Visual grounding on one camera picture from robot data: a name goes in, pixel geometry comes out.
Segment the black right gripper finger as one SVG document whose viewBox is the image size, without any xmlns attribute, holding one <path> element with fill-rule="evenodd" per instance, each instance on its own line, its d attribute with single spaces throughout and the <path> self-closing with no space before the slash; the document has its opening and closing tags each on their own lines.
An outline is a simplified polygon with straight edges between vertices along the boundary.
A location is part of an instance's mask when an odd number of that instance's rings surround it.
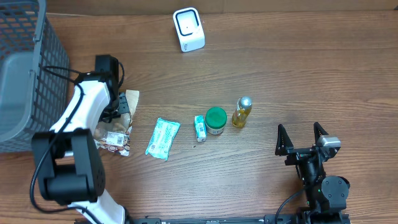
<svg viewBox="0 0 398 224">
<path fill-rule="evenodd" d="M 294 145 L 287 134 L 284 126 L 279 124 L 277 127 L 277 144 L 275 147 L 276 156 L 286 156 L 294 150 Z"/>
<path fill-rule="evenodd" d="M 318 144 L 318 140 L 322 135 L 327 135 L 328 133 L 322 128 L 322 126 L 315 122 L 313 124 L 314 136 L 315 136 L 315 144 Z"/>
</svg>

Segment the brown labelled food package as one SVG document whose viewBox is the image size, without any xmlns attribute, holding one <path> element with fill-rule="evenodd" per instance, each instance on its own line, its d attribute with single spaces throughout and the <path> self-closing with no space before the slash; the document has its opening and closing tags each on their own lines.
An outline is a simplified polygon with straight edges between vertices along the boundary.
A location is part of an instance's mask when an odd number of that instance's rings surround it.
<svg viewBox="0 0 398 224">
<path fill-rule="evenodd" d="M 113 119 L 110 123 L 100 121 L 95 129 L 94 141 L 98 149 L 127 157 L 130 151 L 130 134 L 132 132 L 132 117 L 136 111 L 140 92 L 138 90 L 126 90 L 129 112 L 122 114 L 120 118 Z"/>
</svg>

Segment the yellow oil bottle silver cap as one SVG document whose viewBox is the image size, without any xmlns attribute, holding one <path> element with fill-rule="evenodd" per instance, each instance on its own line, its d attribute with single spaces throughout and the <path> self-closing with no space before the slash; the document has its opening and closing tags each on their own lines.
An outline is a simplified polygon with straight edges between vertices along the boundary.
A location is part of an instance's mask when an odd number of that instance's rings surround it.
<svg viewBox="0 0 398 224">
<path fill-rule="evenodd" d="M 236 109 L 232 116 L 232 124 L 235 127 L 243 128 L 252 110 L 252 99 L 249 96 L 242 96 L 236 103 Z"/>
</svg>

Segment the white green snack package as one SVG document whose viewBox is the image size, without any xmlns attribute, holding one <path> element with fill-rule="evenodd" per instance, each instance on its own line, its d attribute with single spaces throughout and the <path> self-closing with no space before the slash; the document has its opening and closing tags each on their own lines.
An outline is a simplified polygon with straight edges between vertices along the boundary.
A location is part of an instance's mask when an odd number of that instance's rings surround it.
<svg viewBox="0 0 398 224">
<path fill-rule="evenodd" d="M 179 128 L 180 123 L 158 118 L 146 149 L 146 155 L 150 154 L 154 158 L 167 161 Z"/>
</svg>

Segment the green lid white jar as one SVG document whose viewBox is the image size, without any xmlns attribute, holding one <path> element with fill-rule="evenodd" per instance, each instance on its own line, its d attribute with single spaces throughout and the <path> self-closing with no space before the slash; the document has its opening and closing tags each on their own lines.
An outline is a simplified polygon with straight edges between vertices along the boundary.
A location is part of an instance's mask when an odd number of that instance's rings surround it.
<svg viewBox="0 0 398 224">
<path fill-rule="evenodd" d="M 206 130 L 213 135 L 221 134 L 227 122 L 227 114 L 223 108 L 212 107 L 205 115 Z"/>
</svg>

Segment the teal tissue pack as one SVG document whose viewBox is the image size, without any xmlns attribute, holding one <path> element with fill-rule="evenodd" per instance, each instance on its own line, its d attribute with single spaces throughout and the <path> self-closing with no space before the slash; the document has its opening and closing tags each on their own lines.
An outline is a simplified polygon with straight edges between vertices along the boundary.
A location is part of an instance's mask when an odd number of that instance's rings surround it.
<svg viewBox="0 0 398 224">
<path fill-rule="evenodd" d="M 197 115 L 194 118 L 194 127 L 196 132 L 196 139 L 198 142 L 205 142 L 206 141 L 206 125 L 205 120 L 202 115 Z"/>
</svg>

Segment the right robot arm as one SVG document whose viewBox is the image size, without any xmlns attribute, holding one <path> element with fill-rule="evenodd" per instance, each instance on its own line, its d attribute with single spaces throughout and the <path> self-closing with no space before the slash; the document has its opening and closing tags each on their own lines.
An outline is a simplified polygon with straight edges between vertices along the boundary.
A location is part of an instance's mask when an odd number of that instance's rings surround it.
<svg viewBox="0 0 398 224">
<path fill-rule="evenodd" d="M 342 176 L 327 176 L 323 167 L 324 162 L 336 156 L 341 148 L 341 141 L 338 137 L 329 135 L 318 122 L 313 124 L 313 130 L 315 136 L 313 145 L 296 149 L 284 126 L 279 124 L 277 127 L 275 155 L 285 156 L 285 165 L 296 168 L 303 189 L 282 202 L 275 213 L 274 223 L 337 224 L 351 222 L 348 215 L 342 214 L 347 206 L 349 181 Z M 293 215 L 280 217 L 284 206 L 300 194 L 305 194 L 307 206 L 298 208 Z"/>
</svg>

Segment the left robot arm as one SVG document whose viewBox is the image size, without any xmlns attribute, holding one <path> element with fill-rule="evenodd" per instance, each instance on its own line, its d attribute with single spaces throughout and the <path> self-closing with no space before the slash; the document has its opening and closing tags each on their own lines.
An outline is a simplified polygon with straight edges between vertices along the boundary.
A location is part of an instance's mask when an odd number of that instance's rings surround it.
<svg viewBox="0 0 398 224">
<path fill-rule="evenodd" d="M 76 210 L 90 223 L 132 223 L 128 211 L 106 191 L 105 171 L 94 140 L 100 121 L 111 122 L 119 112 L 119 88 L 124 68 L 111 55 L 98 55 L 92 72 L 78 72 L 69 105 L 46 132 L 35 133 L 31 146 L 35 171 L 29 189 L 32 206 L 42 213 L 34 197 L 60 205 L 59 212 Z"/>
</svg>

